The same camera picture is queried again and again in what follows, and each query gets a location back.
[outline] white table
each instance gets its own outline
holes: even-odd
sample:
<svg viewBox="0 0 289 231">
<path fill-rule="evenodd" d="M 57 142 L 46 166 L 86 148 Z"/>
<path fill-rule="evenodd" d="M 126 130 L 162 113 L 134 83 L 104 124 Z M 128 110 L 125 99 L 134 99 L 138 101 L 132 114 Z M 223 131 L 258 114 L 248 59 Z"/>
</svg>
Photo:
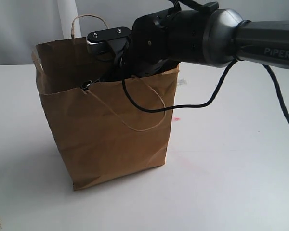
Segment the white table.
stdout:
<svg viewBox="0 0 289 231">
<path fill-rule="evenodd" d="M 181 64 L 176 103 L 206 101 L 222 71 Z M 237 64 L 210 107 L 174 117 L 166 165 L 73 192 L 34 67 L 0 66 L 0 230 L 289 231 L 289 126 L 263 67 Z"/>
</svg>

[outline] white pole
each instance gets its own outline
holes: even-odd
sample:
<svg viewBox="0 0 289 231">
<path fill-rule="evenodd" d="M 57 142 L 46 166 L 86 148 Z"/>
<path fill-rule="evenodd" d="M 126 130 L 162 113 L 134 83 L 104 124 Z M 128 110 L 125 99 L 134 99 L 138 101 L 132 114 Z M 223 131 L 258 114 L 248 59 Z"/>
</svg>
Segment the white pole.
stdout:
<svg viewBox="0 0 289 231">
<path fill-rule="evenodd" d="M 57 0 L 57 2 L 58 2 L 63 38 L 70 39 L 72 21 L 75 17 L 78 16 L 76 2 L 75 0 Z M 78 20 L 75 22 L 75 37 L 81 37 L 80 24 Z"/>
</svg>

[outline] red stain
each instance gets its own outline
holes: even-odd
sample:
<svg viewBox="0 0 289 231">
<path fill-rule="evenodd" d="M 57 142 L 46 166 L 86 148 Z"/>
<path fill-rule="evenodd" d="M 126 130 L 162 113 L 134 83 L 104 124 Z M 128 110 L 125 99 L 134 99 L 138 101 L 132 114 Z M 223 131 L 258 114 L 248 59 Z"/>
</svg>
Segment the red stain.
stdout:
<svg viewBox="0 0 289 231">
<path fill-rule="evenodd" d="M 178 118 L 178 117 L 173 117 L 172 120 L 173 120 L 174 122 L 176 122 L 176 121 L 179 121 L 179 120 L 181 120 L 181 119 Z"/>
</svg>

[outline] brown paper bag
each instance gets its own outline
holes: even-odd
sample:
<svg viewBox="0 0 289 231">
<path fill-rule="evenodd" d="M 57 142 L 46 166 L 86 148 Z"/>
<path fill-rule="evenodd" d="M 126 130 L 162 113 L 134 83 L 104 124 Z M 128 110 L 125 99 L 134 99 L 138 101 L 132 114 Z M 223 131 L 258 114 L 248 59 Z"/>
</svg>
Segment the brown paper bag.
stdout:
<svg viewBox="0 0 289 231">
<path fill-rule="evenodd" d="M 32 58 L 41 104 L 74 190 L 165 164 L 172 111 L 136 109 L 121 82 L 95 83 L 84 92 L 83 82 L 111 67 L 88 54 L 85 38 L 36 48 L 41 62 L 34 53 Z M 145 108 L 171 106 L 178 72 L 127 79 L 126 86 Z"/>
</svg>

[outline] white wall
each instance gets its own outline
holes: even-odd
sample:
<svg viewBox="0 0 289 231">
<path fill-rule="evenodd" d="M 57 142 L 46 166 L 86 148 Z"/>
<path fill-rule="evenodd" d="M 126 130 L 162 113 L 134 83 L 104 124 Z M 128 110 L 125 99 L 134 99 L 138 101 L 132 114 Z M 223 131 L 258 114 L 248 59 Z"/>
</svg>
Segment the white wall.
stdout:
<svg viewBox="0 0 289 231">
<path fill-rule="evenodd" d="M 112 27 L 131 27 L 137 17 L 171 6 L 167 0 L 75 1 L 78 14 L 98 14 Z M 289 0 L 220 0 L 219 3 L 221 8 L 233 8 L 243 18 L 253 21 L 289 20 Z M 80 26 L 83 36 L 104 28 L 92 18 L 80 19 Z M 0 64 L 31 63 L 30 51 L 34 45 L 62 38 L 57 0 L 0 0 Z"/>
</svg>

